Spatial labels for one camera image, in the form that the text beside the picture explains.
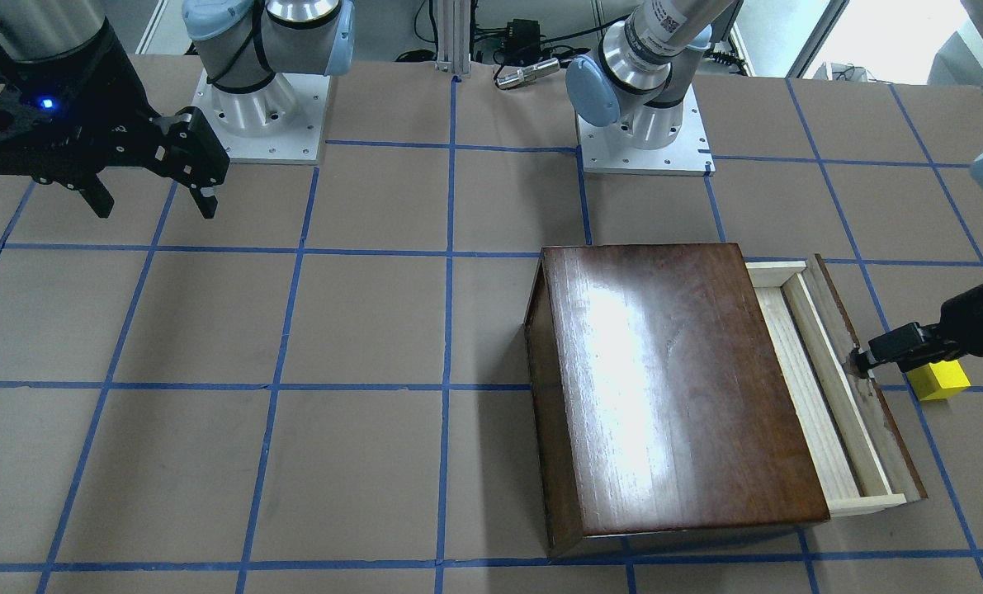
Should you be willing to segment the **black gripper, drawer side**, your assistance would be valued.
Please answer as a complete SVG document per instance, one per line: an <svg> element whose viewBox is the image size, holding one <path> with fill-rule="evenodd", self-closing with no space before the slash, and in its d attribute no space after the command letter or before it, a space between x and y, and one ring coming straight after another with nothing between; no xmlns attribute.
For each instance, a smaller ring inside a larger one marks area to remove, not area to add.
<svg viewBox="0 0 983 594"><path fill-rule="evenodd" d="M868 377L880 365L896 364L901 372L929 362L983 357L983 283L941 305L937 323L907 323L873 338L866 350L851 350L847 373Z"/></svg>

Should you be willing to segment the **grey robot arm, drawer side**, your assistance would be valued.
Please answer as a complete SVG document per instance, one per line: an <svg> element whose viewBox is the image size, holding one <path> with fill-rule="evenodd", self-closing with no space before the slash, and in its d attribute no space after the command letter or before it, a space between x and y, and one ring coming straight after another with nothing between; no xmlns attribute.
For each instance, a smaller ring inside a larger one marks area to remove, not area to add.
<svg viewBox="0 0 983 594"><path fill-rule="evenodd" d="M725 1L645 1L608 24L600 45L565 71L579 120L618 130L621 144L638 152L669 146L712 22L725 9ZM966 355L983 357L983 283L943 302L936 323L907 323L854 347L844 369L857 377L881 365L929 371Z"/></svg>

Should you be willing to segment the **black gripper, idle side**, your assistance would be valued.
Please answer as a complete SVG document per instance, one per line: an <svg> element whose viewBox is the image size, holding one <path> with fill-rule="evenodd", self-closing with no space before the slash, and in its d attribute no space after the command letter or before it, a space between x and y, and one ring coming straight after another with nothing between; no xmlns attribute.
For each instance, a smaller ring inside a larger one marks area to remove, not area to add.
<svg viewBox="0 0 983 594"><path fill-rule="evenodd" d="M229 165L200 108L163 115L150 105L109 22L76 49L38 63L13 59L0 42L0 174L78 191L107 219L115 200L99 173L143 168L188 188L201 217L213 219L215 186Z"/></svg>

